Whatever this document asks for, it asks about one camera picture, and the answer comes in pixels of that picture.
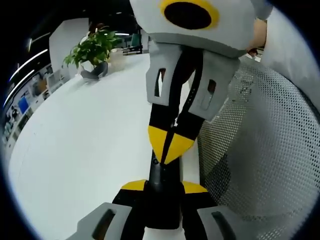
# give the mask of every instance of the yellow circle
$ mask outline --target yellow circle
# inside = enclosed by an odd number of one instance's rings
[[[174,4],[174,3],[191,3],[191,4],[198,5],[199,7],[205,9],[211,17],[211,23],[209,26],[201,28],[201,29],[211,29],[211,28],[215,28],[216,26],[218,26],[218,22],[220,19],[219,11],[218,11],[218,9],[216,9],[214,6],[212,6],[206,0],[163,0],[160,3],[159,7],[160,7],[161,13],[165,17],[165,19],[167,19],[166,15],[165,15],[166,7],[171,4]]]

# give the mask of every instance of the gray mesh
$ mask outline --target gray mesh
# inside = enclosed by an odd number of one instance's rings
[[[289,239],[320,192],[319,113],[286,78],[243,57],[198,137],[200,181],[257,239]]]

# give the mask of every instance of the yellow stripe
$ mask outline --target yellow stripe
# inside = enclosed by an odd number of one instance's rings
[[[167,132],[154,126],[149,126],[148,132],[149,132],[149,140],[152,145],[154,154],[158,159],[158,161],[160,162],[162,153],[164,151]]]
[[[189,148],[191,148],[194,142],[194,140],[175,133],[173,135],[168,153],[164,160],[164,164],[169,164],[176,158],[182,156],[182,154],[184,154]]]
[[[209,26],[204,27],[202,29],[210,29],[210,28],[215,28],[216,26],[218,26],[218,22],[219,22],[219,19],[220,19],[220,13],[219,13],[217,8],[212,6],[206,0],[163,0],[160,3],[159,7],[160,7],[161,13],[165,17],[165,19],[167,19],[166,15],[165,15],[166,7],[171,5],[171,4],[179,3],[179,2],[191,3],[191,4],[198,5],[199,7],[205,9],[209,13],[209,15],[211,17],[211,23],[210,23]]]
[[[197,193],[208,192],[207,189],[205,189],[203,186],[193,182],[183,181],[182,184],[186,194],[197,194]]]
[[[130,181],[127,184],[123,185],[121,189],[143,191],[145,187],[145,182],[145,179],[138,181]]]

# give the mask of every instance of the white table surface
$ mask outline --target white table surface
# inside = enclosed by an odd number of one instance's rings
[[[23,128],[9,162],[21,211],[45,240],[63,240],[77,222],[122,185],[148,179],[151,105],[145,74],[149,55],[126,57],[125,70],[88,84],[80,76],[55,91]],[[183,178],[199,182],[198,149],[183,156]],[[149,231],[144,239],[183,239]]]

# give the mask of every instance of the gray pot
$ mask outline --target gray pot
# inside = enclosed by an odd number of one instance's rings
[[[83,70],[80,74],[84,79],[99,80],[108,73],[108,63],[103,61],[99,63],[92,71]]]

